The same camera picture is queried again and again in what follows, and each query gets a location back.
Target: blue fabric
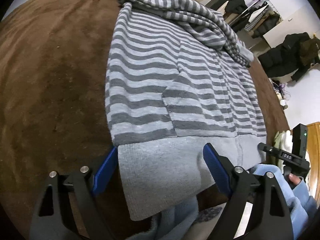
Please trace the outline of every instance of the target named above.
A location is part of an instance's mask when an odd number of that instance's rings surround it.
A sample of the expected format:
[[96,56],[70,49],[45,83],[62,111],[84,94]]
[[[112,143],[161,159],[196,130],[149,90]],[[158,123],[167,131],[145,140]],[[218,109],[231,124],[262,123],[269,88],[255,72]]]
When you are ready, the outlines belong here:
[[126,240],[180,240],[198,214],[197,198],[192,197],[152,216],[150,230],[138,233]]
[[253,174],[261,176],[268,171],[271,171],[275,175],[283,192],[285,201],[291,211],[290,218],[292,222],[293,236],[294,239],[297,239],[308,223],[308,220],[312,219],[315,215],[317,211],[316,201],[312,196],[309,196],[307,185],[303,179],[300,184],[292,190],[277,166],[258,164],[252,168]]

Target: gray striped sweatshirt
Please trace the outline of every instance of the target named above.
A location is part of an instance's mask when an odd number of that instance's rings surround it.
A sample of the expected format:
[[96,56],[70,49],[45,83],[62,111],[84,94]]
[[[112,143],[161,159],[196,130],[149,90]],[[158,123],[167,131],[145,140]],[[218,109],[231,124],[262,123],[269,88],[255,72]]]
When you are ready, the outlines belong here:
[[140,220],[213,184],[205,143],[250,168],[266,129],[244,48],[220,13],[193,0],[118,1],[106,113]]

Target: brown blanket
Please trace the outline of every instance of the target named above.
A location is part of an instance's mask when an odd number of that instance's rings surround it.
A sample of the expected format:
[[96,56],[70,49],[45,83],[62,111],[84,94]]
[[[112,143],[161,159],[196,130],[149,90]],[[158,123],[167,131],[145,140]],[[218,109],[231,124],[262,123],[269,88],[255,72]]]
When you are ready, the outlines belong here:
[[[119,9],[116,0],[29,0],[0,23],[0,202],[25,237],[49,172],[78,169],[112,145],[104,86]],[[260,64],[250,73],[270,143],[288,125]],[[219,201],[215,187],[199,195],[201,209]],[[118,172],[97,204],[117,239],[149,227],[130,220]]]

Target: hand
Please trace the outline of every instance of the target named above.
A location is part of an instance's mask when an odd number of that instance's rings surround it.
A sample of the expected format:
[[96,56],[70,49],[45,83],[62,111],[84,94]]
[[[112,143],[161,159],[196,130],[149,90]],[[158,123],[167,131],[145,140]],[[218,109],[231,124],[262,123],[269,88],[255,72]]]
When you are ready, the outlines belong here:
[[292,173],[289,174],[289,180],[296,186],[301,182],[301,179]]

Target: blue gripper pad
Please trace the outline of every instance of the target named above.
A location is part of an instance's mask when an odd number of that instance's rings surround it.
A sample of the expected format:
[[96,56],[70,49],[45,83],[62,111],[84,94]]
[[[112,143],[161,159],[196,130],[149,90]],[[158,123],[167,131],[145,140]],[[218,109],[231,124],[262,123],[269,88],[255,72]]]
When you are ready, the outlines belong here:
[[118,165],[118,149],[113,147],[103,164],[100,166],[97,173],[93,178],[92,194],[97,196],[98,194],[106,190],[113,172]]
[[218,189],[221,193],[225,194],[228,198],[232,196],[232,189],[230,187],[230,177],[222,163],[218,159],[218,153],[212,147],[210,143],[207,143],[203,147],[203,158],[207,164],[209,171],[218,186]]

